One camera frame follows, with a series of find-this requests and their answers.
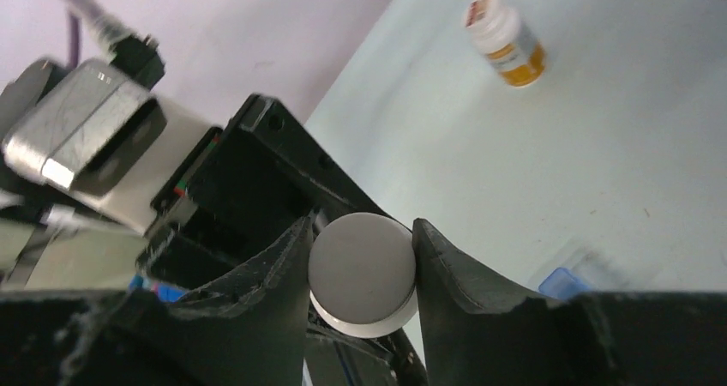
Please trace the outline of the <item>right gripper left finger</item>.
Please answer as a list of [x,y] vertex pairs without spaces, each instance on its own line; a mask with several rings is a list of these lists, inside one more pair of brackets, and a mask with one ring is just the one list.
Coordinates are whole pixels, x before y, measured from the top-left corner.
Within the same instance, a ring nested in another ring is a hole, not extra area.
[[312,219],[174,303],[146,290],[6,292],[4,385],[299,385]]

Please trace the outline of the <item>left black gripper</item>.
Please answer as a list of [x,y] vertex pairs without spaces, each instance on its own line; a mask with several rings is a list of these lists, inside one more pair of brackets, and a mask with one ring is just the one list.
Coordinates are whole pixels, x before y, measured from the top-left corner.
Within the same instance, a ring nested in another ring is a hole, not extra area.
[[280,100],[258,93],[197,139],[151,207],[137,270],[182,289],[231,271],[310,213],[386,214]]

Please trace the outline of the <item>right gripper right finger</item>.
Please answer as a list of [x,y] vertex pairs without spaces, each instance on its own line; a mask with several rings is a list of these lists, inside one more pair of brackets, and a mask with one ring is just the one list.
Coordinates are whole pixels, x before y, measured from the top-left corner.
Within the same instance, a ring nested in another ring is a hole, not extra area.
[[412,225],[432,385],[723,385],[724,293],[534,292]]

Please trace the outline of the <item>blue pill organizer box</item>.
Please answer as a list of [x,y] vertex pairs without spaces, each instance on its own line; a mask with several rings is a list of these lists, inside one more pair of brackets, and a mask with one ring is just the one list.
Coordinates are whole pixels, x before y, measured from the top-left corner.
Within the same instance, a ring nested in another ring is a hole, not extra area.
[[547,262],[532,278],[532,284],[543,295],[567,300],[586,292],[642,289],[657,272],[654,264],[577,244],[563,248]]

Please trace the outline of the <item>white pill bottle blue label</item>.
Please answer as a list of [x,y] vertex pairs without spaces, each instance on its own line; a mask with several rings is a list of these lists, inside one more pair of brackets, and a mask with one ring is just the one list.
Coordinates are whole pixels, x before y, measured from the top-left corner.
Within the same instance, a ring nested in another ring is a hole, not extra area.
[[404,328],[418,310],[412,232],[372,213],[325,226],[309,253],[310,300],[344,335],[374,339]]

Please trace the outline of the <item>white bottle orange label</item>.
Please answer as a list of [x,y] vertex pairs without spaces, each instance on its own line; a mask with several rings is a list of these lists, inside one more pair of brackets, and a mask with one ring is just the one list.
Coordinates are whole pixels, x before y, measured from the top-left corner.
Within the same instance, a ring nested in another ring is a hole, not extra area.
[[510,87],[528,86],[544,73],[541,41],[502,0],[471,1],[463,25],[478,53]]

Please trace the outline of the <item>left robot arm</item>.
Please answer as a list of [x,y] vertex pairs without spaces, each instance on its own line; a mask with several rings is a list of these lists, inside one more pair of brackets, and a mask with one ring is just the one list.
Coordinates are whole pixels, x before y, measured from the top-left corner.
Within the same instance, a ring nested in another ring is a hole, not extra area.
[[24,221],[64,210],[146,239],[141,274],[206,290],[308,218],[317,293],[408,293],[408,237],[278,99],[251,94],[225,125],[113,63],[29,65],[1,94],[1,188]]

